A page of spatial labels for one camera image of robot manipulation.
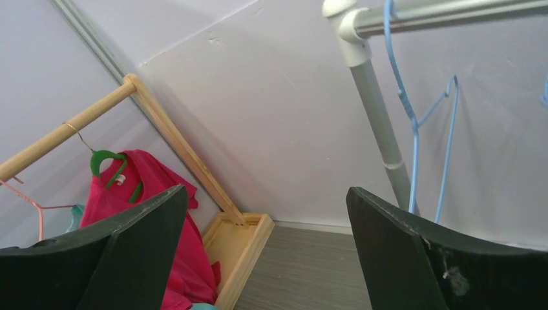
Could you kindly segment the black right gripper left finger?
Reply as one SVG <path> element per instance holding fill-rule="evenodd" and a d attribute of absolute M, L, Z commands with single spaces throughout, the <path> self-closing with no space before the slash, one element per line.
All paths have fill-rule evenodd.
<path fill-rule="evenodd" d="M 177 185 L 27 248 L 1 250 L 2 309 L 159 309 L 187 212 Z"/>

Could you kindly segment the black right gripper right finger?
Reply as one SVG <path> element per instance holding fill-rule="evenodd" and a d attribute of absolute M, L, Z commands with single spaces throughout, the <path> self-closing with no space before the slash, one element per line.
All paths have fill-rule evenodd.
<path fill-rule="evenodd" d="M 373 309 L 546 309 L 547 252 L 462 234 L 351 187 L 346 205 Z"/>

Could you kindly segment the teal cloth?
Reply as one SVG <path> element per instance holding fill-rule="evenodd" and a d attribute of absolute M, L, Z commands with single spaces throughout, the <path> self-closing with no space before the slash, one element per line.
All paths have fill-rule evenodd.
<path fill-rule="evenodd" d="M 75 204 L 70 208 L 71 213 L 71 222 L 70 225 L 66 229 L 66 233 L 75 231 L 79 229 L 79 225 L 81 223 L 81 219 L 83 217 L 83 213 L 85 211 L 85 206 L 82 204 Z M 168 309 L 190 309 L 190 310 L 217 310 L 218 308 L 212 304 L 207 303 L 193 303 L 192 306 L 189 307 L 180 307 L 180 306 L 173 306 L 168 307 Z"/>

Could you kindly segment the red cloth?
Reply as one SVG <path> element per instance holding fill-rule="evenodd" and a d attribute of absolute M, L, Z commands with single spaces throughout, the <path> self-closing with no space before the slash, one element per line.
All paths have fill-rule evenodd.
<path fill-rule="evenodd" d="M 197 188 L 144 150 L 94 152 L 92 181 L 80 226 L 86 227 L 126 211 L 175 185 L 188 194 L 187 208 L 197 209 Z M 220 264 L 210 263 L 198 227 L 186 214 L 162 301 L 162 309 L 193 303 L 214 304 L 221 280 Z"/>

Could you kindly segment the metal garment rack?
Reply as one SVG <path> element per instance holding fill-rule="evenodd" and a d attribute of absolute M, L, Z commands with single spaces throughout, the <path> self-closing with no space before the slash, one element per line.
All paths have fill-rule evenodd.
<path fill-rule="evenodd" d="M 383 7 L 323 1 L 321 12 L 352 73 L 398 206 L 408 211 L 412 171 L 407 171 L 399 149 L 368 44 L 370 37 L 384 35 Z M 411 1 L 394 3 L 394 7 L 397 19 L 391 23 L 392 34 L 547 14 L 547 1 Z"/>

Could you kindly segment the wooden clothes rack frame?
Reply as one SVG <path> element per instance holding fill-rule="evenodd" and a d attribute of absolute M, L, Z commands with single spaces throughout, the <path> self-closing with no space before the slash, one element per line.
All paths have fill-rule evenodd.
<path fill-rule="evenodd" d="M 233 309 L 275 224 L 266 213 L 239 211 L 136 74 L 126 75 L 116 90 L 2 163 L 1 181 L 12 179 L 131 95 L 221 208 L 211 220 L 203 241 L 210 261 L 220 262 L 221 267 L 222 280 L 215 305 L 218 309 Z"/>

